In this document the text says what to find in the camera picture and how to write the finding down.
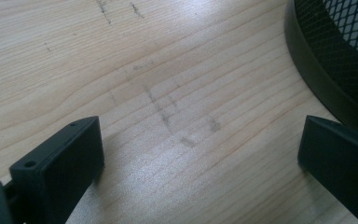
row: black mesh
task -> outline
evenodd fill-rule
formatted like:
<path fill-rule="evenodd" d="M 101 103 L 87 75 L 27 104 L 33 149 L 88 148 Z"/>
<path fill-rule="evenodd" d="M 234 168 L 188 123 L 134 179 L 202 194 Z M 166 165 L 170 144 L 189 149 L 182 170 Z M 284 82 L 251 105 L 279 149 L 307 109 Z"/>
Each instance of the black mesh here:
<path fill-rule="evenodd" d="M 299 26 L 334 82 L 358 103 L 358 1 L 295 0 Z"/>

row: wooden table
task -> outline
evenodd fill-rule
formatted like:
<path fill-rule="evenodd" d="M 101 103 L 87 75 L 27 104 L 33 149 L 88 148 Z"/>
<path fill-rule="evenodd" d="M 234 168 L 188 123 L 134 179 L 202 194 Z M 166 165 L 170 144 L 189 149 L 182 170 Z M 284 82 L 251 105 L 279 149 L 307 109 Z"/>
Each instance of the wooden table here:
<path fill-rule="evenodd" d="M 68 223 L 358 223 L 297 165 L 306 115 L 334 118 L 285 4 L 0 1 L 0 180 L 98 115 L 106 167 Z"/>

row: wood grain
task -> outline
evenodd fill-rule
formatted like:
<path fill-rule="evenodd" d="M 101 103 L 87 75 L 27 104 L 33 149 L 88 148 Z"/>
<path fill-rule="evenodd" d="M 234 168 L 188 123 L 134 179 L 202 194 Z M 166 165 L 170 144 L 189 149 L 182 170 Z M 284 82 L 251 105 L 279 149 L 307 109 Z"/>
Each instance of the wood grain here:
<path fill-rule="evenodd" d="M 291 60 L 285 4 L 0 1 L 0 180 L 98 115 L 106 167 L 68 223 L 358 223 L 297 165 L 306 115 L 334 118 Z"/>

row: black mesh container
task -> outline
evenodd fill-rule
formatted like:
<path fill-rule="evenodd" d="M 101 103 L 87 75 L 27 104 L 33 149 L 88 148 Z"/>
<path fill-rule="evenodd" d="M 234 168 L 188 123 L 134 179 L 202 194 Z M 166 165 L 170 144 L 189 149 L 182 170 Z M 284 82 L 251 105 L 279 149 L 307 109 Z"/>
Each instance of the black mesh container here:
<path fill-rule="evenodd" d="M 358 1 L 291 0 L 285 35 L 293 61 L 315 95 L 358 131 Z"/>

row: screw hole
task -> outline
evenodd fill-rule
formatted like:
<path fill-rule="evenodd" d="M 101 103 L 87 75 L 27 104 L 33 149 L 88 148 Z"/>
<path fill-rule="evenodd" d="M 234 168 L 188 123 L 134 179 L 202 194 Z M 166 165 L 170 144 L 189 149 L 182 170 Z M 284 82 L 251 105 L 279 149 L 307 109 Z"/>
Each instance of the screw hole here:
<path fill-rule="evenodd" d="M 24 166 L 27 168 L 33 167 L 36 165 L 36 161 L 27 161 Z"/>

